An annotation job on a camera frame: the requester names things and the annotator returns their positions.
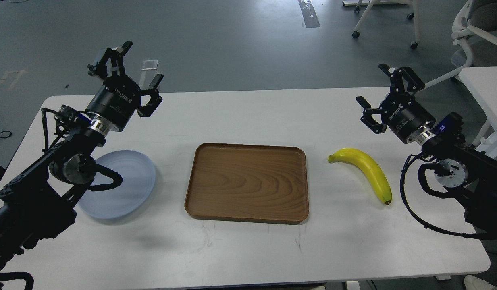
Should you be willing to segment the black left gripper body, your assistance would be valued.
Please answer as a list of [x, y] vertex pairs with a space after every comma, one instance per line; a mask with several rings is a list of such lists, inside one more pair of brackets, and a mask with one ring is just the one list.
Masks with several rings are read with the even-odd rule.
[[112, 123], [111, 130], [121, 132], [140, 106], [138, 83], [128, 76], [111, 76], [95, 94], [85, 112], [97, 114]]

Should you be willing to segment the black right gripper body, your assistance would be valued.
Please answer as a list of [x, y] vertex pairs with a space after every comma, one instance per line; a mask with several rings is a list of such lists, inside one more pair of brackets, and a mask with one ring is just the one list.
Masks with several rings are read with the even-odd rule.
[[384, 110], [381, 116], [387, 125], [404, 144], [412, 143], [419, 135], [418, 130], [434, 127], [436, 119], [408, 93], [389, 93], [380, 103]]

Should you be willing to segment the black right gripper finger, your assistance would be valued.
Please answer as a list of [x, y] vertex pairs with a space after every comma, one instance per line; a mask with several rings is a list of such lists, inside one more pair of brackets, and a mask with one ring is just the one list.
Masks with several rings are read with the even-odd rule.
[[378, 68], [390, 80], [388, 96], [413, 97], [418, 91], [426, 88], [426, 84], [411, 67], [393, 68], [387, 64], [379, 64]]
[[384, 133], [387, 129], [387, 125], [377, 122], [372, 117], [374, 114], [381, 116], [384, 113], [383, 109], [372, 107], [364, 97], [356, 97], [356, 101], [363, 108], [362, 117], [360, 119], [361, 122], [364, 123], [375, 134]]

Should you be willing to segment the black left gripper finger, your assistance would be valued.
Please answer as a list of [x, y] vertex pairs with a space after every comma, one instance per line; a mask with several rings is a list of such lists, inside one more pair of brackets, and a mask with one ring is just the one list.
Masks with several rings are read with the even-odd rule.
[[126, 41], [121, 47], [101, 49], [94, 63], [88, 64], [88, 75], [101, 79], [105, 84], [133, 83], [133, 80], [126, 74], [123, 62], [124, 55], [132, 45], [132, 41]]
[[139, 97], [139, 100], [141, 97], [144, 96], [150, 97], [149, 101], [145, 105], [137, 107], [137, 113], [140, 117], [150, 117], [157, 109], [158, 105], [162, 103], [163, 98], [159, 94], [158, 87], [163, 78], [164, 74], [156, 74], [147, 89], [141, 89], [138, 91], [138, 93], [136, 93], [136, 95]]

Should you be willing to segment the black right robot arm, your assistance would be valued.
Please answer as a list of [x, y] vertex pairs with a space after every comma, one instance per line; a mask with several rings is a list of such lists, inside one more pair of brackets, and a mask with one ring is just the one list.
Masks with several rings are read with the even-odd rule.
[[[378, 107], [372, 107], [364, 97], [357, 97], [356, 101], [363, 107], [361, 121], [374, 133], [381, 134], [389, 128], [401, 142], [416, 142], [422, 148], [420, 154], [407, 158], [401, 171], [399, 190], [406, 209], [424, 228], [438, 233], [497, 239], [497, 160], [465, 144], [462, 116], [451, 112], [436, 122], [416, 101], [414, 94], [425, 84], [412, 68], [380, 64], [379, 69], [390, 79], [390, 92]], [[445, 230], [412, 211], [404, 187], [408, 168], [416, 160], [423, 160], [417, 173], [423, 191], [434, 197], [455, 199], [464, 208], [465, 221], [482, 233]]]

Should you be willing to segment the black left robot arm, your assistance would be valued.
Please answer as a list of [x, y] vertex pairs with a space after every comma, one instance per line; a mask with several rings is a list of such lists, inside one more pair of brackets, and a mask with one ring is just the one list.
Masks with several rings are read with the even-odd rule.
[[105, 144], [110, 131], [121, 132], [134, 112], [150, 117], [163, 101], [156, 74], [147, 89], [126, 74], [123, 57], [132, 41], [121, 47], [103, 48], [88, 74], [102, 86], [89, 105], [78, 111], [63, 105], [59, 110], [41, 109], [43, 154], [0, 190], [0, 290], [5, 281], [24, 280], [34, 286], [28, 272], [3, 272], [6, 264], [41, 239], [56, 238], [74, 224], [75, 206], [86, 191], [115, 189], [123, 182], [119, 173], [92, 158]]

